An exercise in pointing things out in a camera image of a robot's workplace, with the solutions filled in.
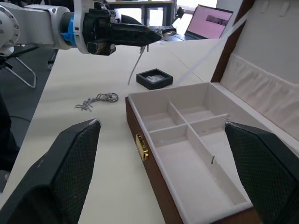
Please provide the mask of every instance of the floor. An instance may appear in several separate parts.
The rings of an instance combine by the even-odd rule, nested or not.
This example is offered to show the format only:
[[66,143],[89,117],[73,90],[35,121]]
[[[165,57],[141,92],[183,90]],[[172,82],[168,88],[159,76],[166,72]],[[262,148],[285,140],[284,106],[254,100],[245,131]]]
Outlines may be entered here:
[[[141,20],[140,9],[122,9],[121,13]],[[162,17],[162,9],[151,10],[149,21],[150,25],[161,26]],[[179,33],[185,32],[191,17],[192,15],[189,14],[184,15],[178,26]],[[11,131],[14,134],[18,146],[21,146],[24,141],[26,132],[30,125],[30,122],[27,120],[32,119],[43,89],[50,75],[50,71],[47,68],[47,61],[52,57],[53,54],[54,50],[52,49],[39,48],[20,57],[20,59],[36,73],[36,89],[27,87],[21,80],[11,74],[8,70],[0,70],[0,92],[4,98],[10,116],[24,118],[11,118]],[[8,63],[13,66],[13,70],[22,78],[28,82],[32,82],[32,74],[22,67],[16,59],[10,59],[8,60]],[[5,186],[5,174],[6,172],[0,172],[0,192],[3,191]]]

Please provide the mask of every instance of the white fabric lining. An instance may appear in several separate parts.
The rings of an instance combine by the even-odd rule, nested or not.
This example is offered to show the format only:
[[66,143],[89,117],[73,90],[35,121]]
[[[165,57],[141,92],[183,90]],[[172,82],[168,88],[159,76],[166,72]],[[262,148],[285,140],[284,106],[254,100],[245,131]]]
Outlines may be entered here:
[[221,85],[299,141],[299,85],[232,54]]

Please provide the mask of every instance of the white table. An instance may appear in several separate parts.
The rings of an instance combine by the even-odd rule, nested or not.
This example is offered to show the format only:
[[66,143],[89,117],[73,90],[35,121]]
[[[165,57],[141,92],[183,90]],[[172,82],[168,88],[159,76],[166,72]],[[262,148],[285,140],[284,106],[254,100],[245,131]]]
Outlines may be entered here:
[[[136,73],[159,68],[174,83],[218,40],[155,43],[145,52]],[[183,84],[211,78],[222,49],[206,61],[204,74],[191,75]],[[111,56],[80,54],[77,49],[59,51],[26,138],[7,185],[0,208],[30,166],[46,153],[64,129],[90,118],[102,123],[93,178],[80,217],[81,224],[162,224],[163,216],[126,122],[125,97],[146,91],[135,75],[127,86],[139,48],[117,46]],[[98,93],[115,92],[117,103],[97,102],[92,112],[75,109]]]

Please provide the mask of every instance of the small black box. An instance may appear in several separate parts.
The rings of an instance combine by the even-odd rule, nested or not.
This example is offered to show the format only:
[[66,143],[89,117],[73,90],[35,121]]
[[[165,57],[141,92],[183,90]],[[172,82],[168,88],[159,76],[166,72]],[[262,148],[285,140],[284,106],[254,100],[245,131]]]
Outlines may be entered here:
[[[156,81],[156,82],[151,82],[150,80],[147,79],[147,77],[149,77],[149,76],[152,77],[155,75],[161,75],[163,77],[163,79]],[[149,70],[149,71],[137,74],[136,81],[149,90],[157,90],[157,89],[164,88],[168,85],[172,85],[173,77],[159,69],[153,69],[153,70]]]

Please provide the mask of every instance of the laptop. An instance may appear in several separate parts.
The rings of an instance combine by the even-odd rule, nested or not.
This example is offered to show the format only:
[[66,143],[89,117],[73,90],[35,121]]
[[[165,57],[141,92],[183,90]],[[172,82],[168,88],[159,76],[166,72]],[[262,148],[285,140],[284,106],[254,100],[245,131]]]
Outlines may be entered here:
[[198,5],[185,34],[169,36],[166,41],[189,41],[201,39],[218,39],[221,37],[233,12]]

